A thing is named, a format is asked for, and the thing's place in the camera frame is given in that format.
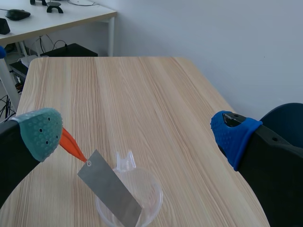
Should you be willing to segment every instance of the teal silicone gripper pad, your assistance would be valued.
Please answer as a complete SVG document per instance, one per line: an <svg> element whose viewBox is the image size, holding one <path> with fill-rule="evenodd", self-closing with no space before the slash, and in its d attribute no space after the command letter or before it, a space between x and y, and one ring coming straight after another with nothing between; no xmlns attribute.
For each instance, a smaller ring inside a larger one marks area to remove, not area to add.
<svg viewBox="0 0 303 227"><path fill-rule="evenodd" d="M43 162L59 145L62 135L62 118L53 108L43 108L13 117L20 125L24 144L32 156Z"/></svg>

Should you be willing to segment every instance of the transparent container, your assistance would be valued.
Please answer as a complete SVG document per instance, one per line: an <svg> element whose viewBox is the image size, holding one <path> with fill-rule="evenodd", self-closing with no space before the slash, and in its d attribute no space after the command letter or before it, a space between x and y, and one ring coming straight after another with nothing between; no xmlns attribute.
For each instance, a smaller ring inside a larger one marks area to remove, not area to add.
<svg viewBox="0 0 303 227"><path fill-rule="evenodd" d="M145 227L159 213L163 199L162 189L150 172L136 168L131 151L125 159L120 158L118 152L116 156L117 167L113 169L114 172L142 207L136 227ZM96 197L96 207L99 215L109 227L123 227L98 197Z"/></svg>

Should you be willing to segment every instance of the dark blue chair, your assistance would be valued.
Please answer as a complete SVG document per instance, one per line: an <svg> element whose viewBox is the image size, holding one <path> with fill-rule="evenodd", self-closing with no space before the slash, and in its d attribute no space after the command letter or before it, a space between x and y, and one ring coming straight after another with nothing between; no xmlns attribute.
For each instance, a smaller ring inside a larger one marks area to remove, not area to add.
<svg viewBox="0 0 303 227"><path fill-rule="evenodd" d="M290 144L303 148L303 104L288 103L278 106L261 121Z"/></svg>

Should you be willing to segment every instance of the blue silicone gripper pad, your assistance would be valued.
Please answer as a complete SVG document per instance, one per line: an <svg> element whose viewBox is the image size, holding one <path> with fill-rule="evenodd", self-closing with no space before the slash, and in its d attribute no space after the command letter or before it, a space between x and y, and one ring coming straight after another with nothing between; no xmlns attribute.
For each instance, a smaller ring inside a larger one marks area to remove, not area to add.
<svg viewBox="0 0 303 227"><path fill-rule="evenodd" d="M10 120L19 123L22 140L37 161L43 162L59 145L63 125L55 109L43 108Z"/></svg>
<svg viewBox="0 0 303 227"><path fill-rule="evenodd" d="M238 126L229 127L224 122L224 113L230 112L220 111L216 113L210 124L217 145L224 150L228 162L237 171L250 136L262 122L246 118Z"/></svg>

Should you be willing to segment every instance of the table edge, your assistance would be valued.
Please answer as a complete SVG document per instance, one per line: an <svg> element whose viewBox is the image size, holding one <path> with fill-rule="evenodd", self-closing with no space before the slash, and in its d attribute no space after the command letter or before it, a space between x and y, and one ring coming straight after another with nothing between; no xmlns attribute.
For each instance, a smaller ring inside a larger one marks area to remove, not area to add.
<svg viewBox="0 0 303 227"><path fill-rule="evenodd" d="M35 31L23 33L23 34L18 34L18 35L14 35L14 36L4 37L4 38L0 39L0 45L7 45L7 44L11 44L11 43L20 42L20 41L26 40L31 37L45 35L47 33L64 30L64 29L67 29L70 27L75 27L75 26L83 25L83 24L90 23L90 22L105 20L105 19L108 19L111 17L115 17L116 15L117 15L117 11L113 10L113 12L102 14L102 15L95 16L95 17L85 18L85 19L76 20L76 21L72 21L69 23L65 23L65 24L61 24L61 25L57 25L57 26L53 26L53 27L48 27L48 28L35 30Z"/></svg>

